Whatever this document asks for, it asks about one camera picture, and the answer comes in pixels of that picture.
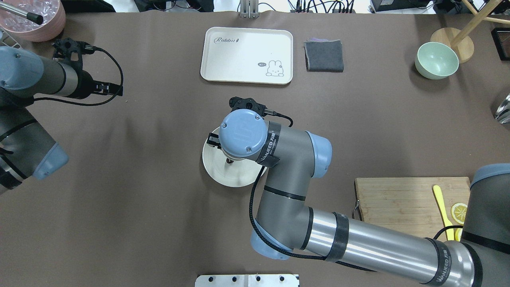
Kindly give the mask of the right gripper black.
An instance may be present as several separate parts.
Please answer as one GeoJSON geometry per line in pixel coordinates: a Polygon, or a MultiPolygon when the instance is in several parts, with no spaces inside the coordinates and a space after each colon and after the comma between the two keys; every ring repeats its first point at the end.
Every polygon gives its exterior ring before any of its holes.
{"type": "Polygon", "coordinates": [[[210,147],[214,147],[217,149],[222,149],[222,144],[219,140],[219,135],[213,132],[210,132],[206,139],[206,144],[210,147]]]}

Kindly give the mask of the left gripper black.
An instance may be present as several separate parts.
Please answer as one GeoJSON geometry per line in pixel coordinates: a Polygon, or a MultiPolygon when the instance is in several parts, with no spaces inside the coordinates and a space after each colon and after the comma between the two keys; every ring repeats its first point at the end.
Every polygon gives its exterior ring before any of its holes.
{"type": "Polygon", "coordinates": [[[93,77],[87,71],[80,71],[77,73],[78,84],[75,89],[75,98],[84,99],[91,95],[91,93],[98,94],[100,96],[122,96],[123,86],[109,83],[94,81],[93,77]]]}

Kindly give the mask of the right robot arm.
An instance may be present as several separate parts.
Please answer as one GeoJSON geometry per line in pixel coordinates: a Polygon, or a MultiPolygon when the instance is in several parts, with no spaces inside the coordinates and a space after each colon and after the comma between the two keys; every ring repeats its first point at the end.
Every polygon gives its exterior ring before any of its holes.
{"type": "Polygon", "coordinates": [[[249,202],[252,247],[273,259],[302,258],[382,272],[434,287],[508,287],[509,163],[479,168],[470,185],[460,241],[441,242],[308,205],[313,178],[331,165],[333,146],[310,131],[233,109],[206,143],[231,161],[251,161],[267,178],[257,214],[249,202]]]}

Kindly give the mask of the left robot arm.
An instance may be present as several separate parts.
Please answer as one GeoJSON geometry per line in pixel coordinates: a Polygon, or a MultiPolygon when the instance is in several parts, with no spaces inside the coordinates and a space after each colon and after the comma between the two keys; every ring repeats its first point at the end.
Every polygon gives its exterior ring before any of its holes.
{"type": "Polygon", "coordinates": [[[122,96],[120,83],[97,81],[83,69],[84,55],[100,47],[70,38],[56,40],[53,58],[25,49],[1,47],[1,193],[34,177],[42,180],[66,165],[69,156],[28,111],[39,100],[85,106],[92,94],[122,96]]]}

